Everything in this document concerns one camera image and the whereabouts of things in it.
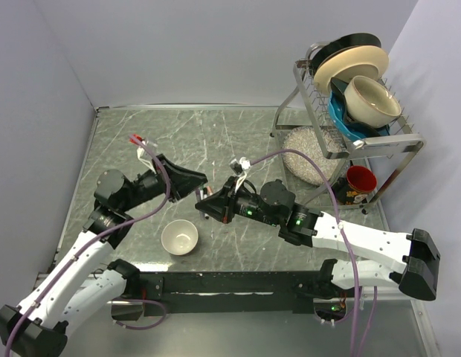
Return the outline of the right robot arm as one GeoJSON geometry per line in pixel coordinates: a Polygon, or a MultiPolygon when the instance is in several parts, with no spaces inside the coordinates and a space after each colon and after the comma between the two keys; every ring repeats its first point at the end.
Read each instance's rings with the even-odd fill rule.
{"type": "Polygon", "coordinates": [[[335,296],[354,287],[397,287],[410,298],[436,299],[440,252],[422,229],[411,233],[381,231],[307,208],[280,181],[265,183],[260,192],[236,186],[231,176],[217,193],[196,203],[196,209],[223,224],[242,216],[279,228],[279,237],[292,245],[348,253],[357,260],[332,259],[330,270],[317,279],[319,290],[335,296]]]}

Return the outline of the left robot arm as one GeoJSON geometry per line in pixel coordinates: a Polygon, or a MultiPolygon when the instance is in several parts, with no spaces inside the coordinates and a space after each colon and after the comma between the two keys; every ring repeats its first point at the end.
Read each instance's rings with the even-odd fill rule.
{"type": "Polygon", "coordinates": [[[146,289],[140,270],[122,259],[108,264],[91,285],[81,285],[135,223],[127,211],[160,195],[165,202],[177,202],[205,183],[205,174],[175,165],[162,154],[134,181],[116,169],[102,173],[94,192],[94,210],[68,253],[17,306],[0,308],[5,353],[59,356],[72,332],[106,302],[142,298],[146,289]]]}

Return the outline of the white pen black tip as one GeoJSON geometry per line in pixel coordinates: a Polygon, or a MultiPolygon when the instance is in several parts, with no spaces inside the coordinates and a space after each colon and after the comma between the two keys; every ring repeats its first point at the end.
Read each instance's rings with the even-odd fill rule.
{"type": "MultiPolygon", "coordinates": [[[[208,197],[207,188],[205,187],[202,192],[203,192],[203,199],[206,199],[208,197]]],[[[209,220],[210,217],[209,217],[209,215],[207,213],[204,213],[204,218],[206,220],[209,220]]]]}

